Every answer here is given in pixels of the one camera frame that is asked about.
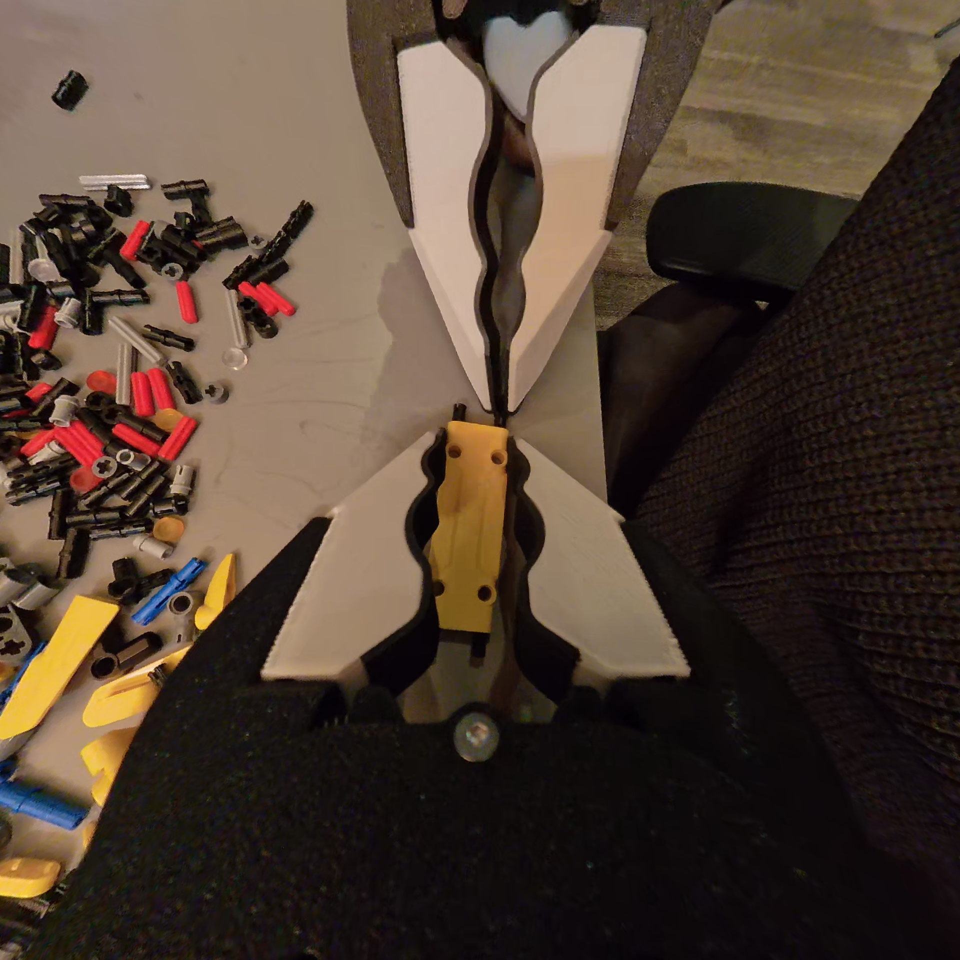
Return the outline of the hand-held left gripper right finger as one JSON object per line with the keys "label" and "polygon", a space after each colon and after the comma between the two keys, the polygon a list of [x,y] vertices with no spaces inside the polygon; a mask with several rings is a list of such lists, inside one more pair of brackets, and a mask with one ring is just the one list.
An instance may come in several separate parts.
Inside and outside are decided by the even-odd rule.
{"label": "hand-held left gripper right finger", "polygon": [[685,679],[690,665],[624,533],[625,520],[524,439],[511,449],[522,562],[513,650],[542,694]]}

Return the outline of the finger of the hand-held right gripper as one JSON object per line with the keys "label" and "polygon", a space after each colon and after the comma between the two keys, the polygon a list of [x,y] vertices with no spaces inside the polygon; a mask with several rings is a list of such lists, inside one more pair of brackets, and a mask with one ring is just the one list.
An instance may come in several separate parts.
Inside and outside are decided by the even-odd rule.
{"label": "finger of the hand-held right gripper", "polygon": [[527,135],[539,211],[520,262],[510,413],[544,371],[612,239],[609,207],[646,42],[641,27],[592,25],[534,79]]}
{"label": "finger of the hand-held right gripper", "polygon": [[488,257],[475,206],[493,135],[492,90],[477,63],[442,41],[408,47],[396,60],[410,239],[466,378],[492,412],[492,362],[480,307]]}

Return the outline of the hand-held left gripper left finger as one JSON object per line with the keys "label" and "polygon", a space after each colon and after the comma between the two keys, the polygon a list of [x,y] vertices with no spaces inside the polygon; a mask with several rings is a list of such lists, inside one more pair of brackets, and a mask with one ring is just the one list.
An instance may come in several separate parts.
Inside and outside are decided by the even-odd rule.
{"label": "hand-held left gripper left finger", "polygon": [[263,681],[402,694],[432,666],[439,623],[424,544],[436,521],[416,517],[436,506],[430,457],[442,446],[442,431],[423,434],[322,519]]}

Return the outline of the yellow panel brick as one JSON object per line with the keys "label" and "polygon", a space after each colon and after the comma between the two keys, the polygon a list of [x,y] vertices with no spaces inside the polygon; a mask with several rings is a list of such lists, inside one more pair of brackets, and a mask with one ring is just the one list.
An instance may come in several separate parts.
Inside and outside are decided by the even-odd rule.
{"label": "yellow panel brick", "polygon": [[508,431],[451,419],[428,560],[441,630],[486,637],[498,597]]}

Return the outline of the person's right hand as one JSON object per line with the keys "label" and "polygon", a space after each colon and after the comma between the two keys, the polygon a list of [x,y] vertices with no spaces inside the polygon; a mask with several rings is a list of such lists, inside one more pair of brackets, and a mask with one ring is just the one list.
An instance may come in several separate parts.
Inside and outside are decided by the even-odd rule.
{"label": "person's right hand", "polygon": [[534,150],[526,126],[509,110],[501,115],[501,155],[512,167],[532,176],[535,172]]}

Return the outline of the yellow fin piece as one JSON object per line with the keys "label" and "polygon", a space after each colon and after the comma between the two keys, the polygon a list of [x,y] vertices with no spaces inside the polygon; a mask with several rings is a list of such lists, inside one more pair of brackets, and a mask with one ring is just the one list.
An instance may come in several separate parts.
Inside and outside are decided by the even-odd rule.
{"label": "yellow fin piece", "polygon": [[236,556],[227,554],[217,566],[195,614],[198,632],[210,629],[213,621],[236,596]]}

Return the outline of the black office chair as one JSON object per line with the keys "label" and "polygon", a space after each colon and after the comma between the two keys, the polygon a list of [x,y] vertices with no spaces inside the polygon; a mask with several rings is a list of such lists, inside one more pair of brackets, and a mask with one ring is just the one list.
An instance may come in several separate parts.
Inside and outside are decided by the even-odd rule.
{"label": "black office chair", "polygon": [[660,195],[646,223],[657,276],[725,298],[797,294],[860,200],[764,182],[707,182]]}

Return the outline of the person's dark trousers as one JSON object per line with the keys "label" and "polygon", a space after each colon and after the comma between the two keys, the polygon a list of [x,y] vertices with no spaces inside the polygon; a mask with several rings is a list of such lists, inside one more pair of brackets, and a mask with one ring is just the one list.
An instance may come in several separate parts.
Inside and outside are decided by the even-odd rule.
{"label": "person's dark trousers", "polygon": [[765,322],[753,299],[672,283],[597,334],[606,497],[625,518]]}

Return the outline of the yellow wing piece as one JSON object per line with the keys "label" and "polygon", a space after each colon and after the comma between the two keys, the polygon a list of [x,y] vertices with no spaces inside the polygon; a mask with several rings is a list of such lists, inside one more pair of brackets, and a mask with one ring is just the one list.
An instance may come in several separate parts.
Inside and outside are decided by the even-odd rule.
{"label": "yellow wing piece", "polygon": [[97,687],[81,714],[84,726],[97,729],[145,714],[159,696],[163,685],[163,681],[157,683],[152,675],[160,670],[169,676],[190,648],[190,645],[181,646],[170,654]]}

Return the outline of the pile of black red pins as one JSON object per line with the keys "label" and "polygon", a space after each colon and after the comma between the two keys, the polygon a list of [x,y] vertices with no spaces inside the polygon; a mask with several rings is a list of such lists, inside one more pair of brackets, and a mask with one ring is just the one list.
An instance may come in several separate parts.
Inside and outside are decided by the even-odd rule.
{"label": "pile of black red pins", "polygon": [[184,461],[189,410],[230,397],[188,366],[201,320],[194,280],[244,252],[221,280],[222,366],[242,371],[258,340],[297,308],[278,288],[315,215],[302,199],[266,236],[217,218],[210,183],[160,185],[172,219],[135,219],[144,174],[86,176],[79,193],[42,192],[2,243],[2,505],[45,503],[55,584],[79,578],[97,543],[130,541],[166,560],[196,487]]}

